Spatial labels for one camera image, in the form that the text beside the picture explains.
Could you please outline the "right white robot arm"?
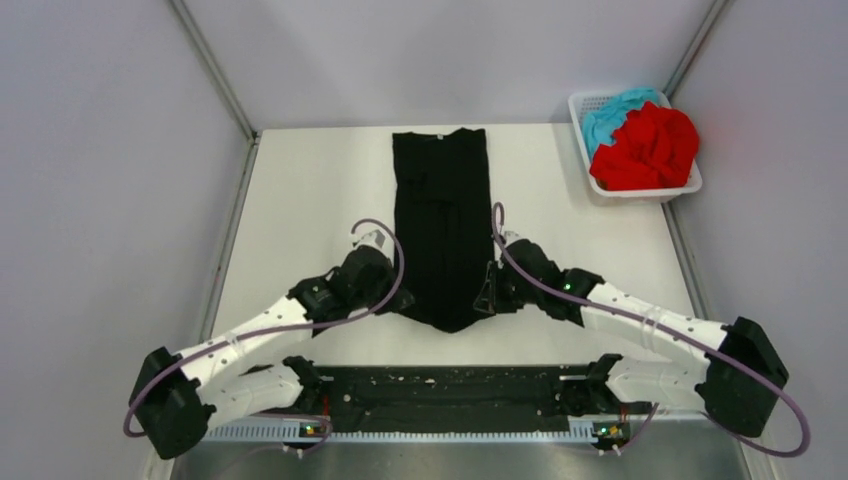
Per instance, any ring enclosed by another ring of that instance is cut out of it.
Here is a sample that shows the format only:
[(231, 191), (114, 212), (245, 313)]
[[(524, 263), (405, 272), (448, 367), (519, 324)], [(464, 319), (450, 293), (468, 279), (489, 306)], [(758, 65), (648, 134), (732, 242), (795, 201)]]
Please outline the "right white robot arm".
[(651, 304), (595, 273), (559, 268), (539, 245), (511, 231), (495, 242), (501, 257), (487, 266), (476, 309), (501, 314), (533, 305), (552, 319), (661, 356), (643, 362), (619, 355), (608, 372), (586, 385), (594, 409), (664, 403), (702, 410), (737, 435), (763, 433), (789, 373), (757, 322), (739, 317), (725, 324)]

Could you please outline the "black t shirt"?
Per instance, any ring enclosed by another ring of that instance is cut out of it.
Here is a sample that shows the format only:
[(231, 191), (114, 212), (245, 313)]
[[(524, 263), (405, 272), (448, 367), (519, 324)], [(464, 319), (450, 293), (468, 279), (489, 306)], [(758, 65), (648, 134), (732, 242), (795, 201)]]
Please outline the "black t shirt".
[(395, 133), (392, 150), (402, 287), (414, 298), (402, 313), (459, 332), (484, 317), (473, 304), (494, 259), (486, 132)]

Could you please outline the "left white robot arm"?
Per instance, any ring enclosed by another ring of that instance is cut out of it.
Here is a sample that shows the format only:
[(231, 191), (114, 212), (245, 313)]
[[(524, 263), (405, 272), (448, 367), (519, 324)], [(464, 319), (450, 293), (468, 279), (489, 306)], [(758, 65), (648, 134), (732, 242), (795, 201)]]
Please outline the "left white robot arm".
[(162, 460), (175, 459), (220, 425), (270, 408), (308, 413), (319, 404), (316, 375), (281, 355), (317, 330), (406, 308), (401, 288), (406, 262), (394, 232), (376, 219), (344, 261), (299, 281), (252, 319), (225, 333), (171, 353), (165, 347), (142, 362), (123, 429), (145, 437)]

